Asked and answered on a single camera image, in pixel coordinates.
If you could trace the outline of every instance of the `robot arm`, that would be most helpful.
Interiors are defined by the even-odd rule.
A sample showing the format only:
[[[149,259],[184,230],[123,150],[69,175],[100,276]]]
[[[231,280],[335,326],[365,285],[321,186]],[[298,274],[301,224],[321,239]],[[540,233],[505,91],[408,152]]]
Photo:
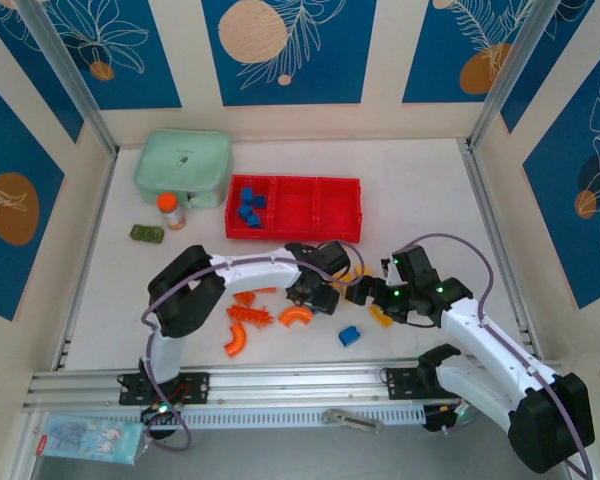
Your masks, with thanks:
[[[177,389],[174,379],[180,371],[185,337],[204,324],[225,293],[284,288],[287,298],[297,305],[306,304],[330,315],[339,294],[312,268],[334,275],[349,266],[338,242],[318,248],[292,243],[267,254],[245,257],[208,255],[201,246],[185,250],[149,284],[150,304],[162,300],[155,310],[160,330],[151,353],[156,383],[167,395]],[[420,357],[418,377],[427,389],[432,387],[432,395],[443,389],[473,404],[507,432],[522,461],[542,473],[569,458],[577,448],[539,377],[565,405],[584,445],[593,443],[587,389],[576,375],[558,375],[517,345],[488,316],[479,319],[478,302],[472,293],[455,278],[441,281],[422,247],[394,252],[382,266],[386,278],[364,276],[347,288],[347,300],[365,305],[370,296],[387,316],[401,324],[409,324],[411,311],[427,316],[432,326],[458,339],[481,364],[460,356],[459,350],[449,345],[437,347],[433,355],[427,352]],[[185,284],[164,298],[194,274],[199,278],[193,288]]]
[[[224,264],[226,267],[212,268]],[[150,303],[185,278],[203,270],[213,271],[202,275],[195,286],[183,286],[156,309],[160,331],[153,340],[151,363],[158,384],[178,376],[186,336],[204,324],[222,295],[283,288],[297,305],[331,315],[339,293],[307,265],[334,275],[349,267],[350,261],[338,242],[319,248],[290,243],[268,253],[241,257],[208,255],[200,245],[186,249],[149,283]]]
[[[367,296],[397,323],[410,311],[428,316],[462,343],[479,363],[450,345],[420,357],[418,377],[431,390],[456,394],[494,420],[520,459],[544,473],[577,452],[574,439],[549,398],[544,383],[566,407],[585,446],[595,439],[587,388],[573,373],[558,375],[513,341],[457,279],[441,281],[420,246],[405,247],[382,261],[386,279],[365,277],[347,288],[347,300],[364,305]]]

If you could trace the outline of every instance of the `floral wall print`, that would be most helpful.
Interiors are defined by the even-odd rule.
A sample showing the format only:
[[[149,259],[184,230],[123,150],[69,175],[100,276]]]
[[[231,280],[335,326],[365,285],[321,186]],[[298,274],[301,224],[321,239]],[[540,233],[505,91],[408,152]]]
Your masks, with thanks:
[[[430,0],[404,103],[480,102],[537,0]]]
[[[0,316],[13,320],[64,174],[0,97]]]
[[[600,298],[600,61],[524,171],[582,308]]]
[[[595,0],[562,0],[531,57],[507,98],[501,113],[509,132],[527,107],[567,47]]]
[[[203,0],[225,106],[359,103],[375,0]]]
[[[67,135],[76,142],[84,120],[40,53],[38,45],[10,0],[0,0],[0,38],[49,105]]]
[[[41,3],[101,109],[181,107],[148,0]],[[50,70],[10,0],[0,0],[0,36],[26,47],[32,70]]]

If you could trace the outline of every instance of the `orange plastic part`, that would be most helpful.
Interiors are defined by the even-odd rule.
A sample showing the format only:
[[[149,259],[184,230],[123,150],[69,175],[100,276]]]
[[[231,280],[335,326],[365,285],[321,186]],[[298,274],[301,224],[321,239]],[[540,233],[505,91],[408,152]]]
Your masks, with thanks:
[[[238,302],[240,305],[250,307],[253,305],[253,302],[256,301],[256,294],[253,292],[234,293],[233,298],[235,298],[236,302]]]
[[[171,213],[178,208],[178,198],[172,192],[164,192],[156,199],[156,205],[161,212]]]
[[[227,355],[233,358],[238,355],[247,344],[247,332],[241,323],[234,323],[231,325],[231,334],[233,335],[233,340],[227,343],[224,346],[224,349],[227,351]]]
[[[289,325],[291,325],[295,320],[298,320],[299,322],[308,325],[312,318],[313,312],[308,308],[289,307],[284,312],[282,312],[280,317],[278,317],[278,320],[285,327],[289,327]]]
[[[382,313],[382,309],[379,306],[371,305],[369,310],[371,311],[371,315],[373,315],[375,321],[378,322],[378,325],[381,327],[389,328],[391,325],[393,325],[393,319]]]
[[[273,323],[273,317],[269,315],[266,308],[256,310],[241,305],[233,305],[231,308],[227,308],[227,313],[229,314],[229,318],[236,323],[253,323],[257,327],[266,327]]]

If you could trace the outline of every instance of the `orange block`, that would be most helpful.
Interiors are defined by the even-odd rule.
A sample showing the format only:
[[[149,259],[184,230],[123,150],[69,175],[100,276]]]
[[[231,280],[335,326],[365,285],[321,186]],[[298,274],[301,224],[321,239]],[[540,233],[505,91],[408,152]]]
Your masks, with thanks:
[[[238,302],[240,305],[250,307],[253,305],[253,302],[256,301],[256,294],[253,292],[234,293],[233,298],[235,298],[236,302]]]
[[[233,305],[232,307],[227,308],[227,313],[229,314],[229,318],[236,323],[253,323],[257,327],[266,327],[273,323],[273,317],[269,315],[266,308],[256,310],[241,305]]]

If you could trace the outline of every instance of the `orange pill bottle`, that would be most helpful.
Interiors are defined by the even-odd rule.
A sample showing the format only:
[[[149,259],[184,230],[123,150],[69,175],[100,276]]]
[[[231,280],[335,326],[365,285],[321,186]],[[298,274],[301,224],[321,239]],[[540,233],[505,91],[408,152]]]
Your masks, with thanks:
[[[180,230],[187,224],[182,207],[178,204],[178,198],[171,192],[164,192],[156,199],[158,210],[162,213],[165,223],[171,230]]]

